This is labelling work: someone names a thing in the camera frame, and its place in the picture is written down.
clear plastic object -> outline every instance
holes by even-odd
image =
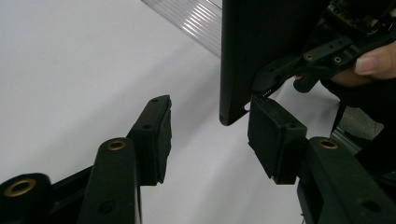
[[[142,0],[220,57],[221,0]]]

fingernail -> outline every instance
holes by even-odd
[[[378,59],[376,57],[358,58],[356,60],[355,73],[371,74],[378,67]]]

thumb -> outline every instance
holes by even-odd
[[[356,61],[355,73],[374,75],[396,68],[396,41],[361,55]]]

white table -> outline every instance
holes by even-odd
[[[219,58],[138,0],[0,2],[0,182],[92,165],[164,94],[173,148],[164,184],[142,188],[144,223],[301,223],[295,186],[249,148],[248,117],[219,123]],[[320,86],[275,98],[309,136],[329,135],[338,101]]]

human hand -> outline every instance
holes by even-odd
[[[361,55],[355,67],[343,71],[332,81],[344,87],[359,87],[396,77],[396,41]]]

